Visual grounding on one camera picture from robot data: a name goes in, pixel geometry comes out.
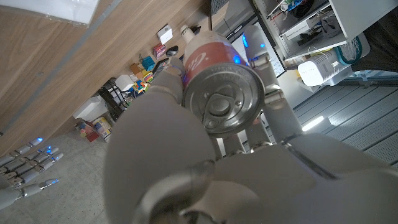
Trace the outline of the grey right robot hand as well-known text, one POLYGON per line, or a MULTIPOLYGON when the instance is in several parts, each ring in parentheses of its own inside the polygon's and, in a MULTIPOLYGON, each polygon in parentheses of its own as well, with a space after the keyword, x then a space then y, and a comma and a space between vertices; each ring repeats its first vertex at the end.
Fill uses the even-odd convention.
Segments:
POLYGON ((42 138, 35 138, 1 156, 1 209, 59 182, 58 179, 48 179, 29 184, 63 157, 59 148, 51 145, 37 149, 42 141, 42 138))

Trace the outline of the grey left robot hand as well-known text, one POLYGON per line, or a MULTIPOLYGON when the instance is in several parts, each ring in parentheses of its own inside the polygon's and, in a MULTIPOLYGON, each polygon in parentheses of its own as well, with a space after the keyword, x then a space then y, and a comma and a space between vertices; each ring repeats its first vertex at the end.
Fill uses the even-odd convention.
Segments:
POLYGON ((396 223, 397 170, 305 133, 260 28, 246 58, 213 31, 181 33, 149 90, 117 120, 104 165, 112 223, 396 223))

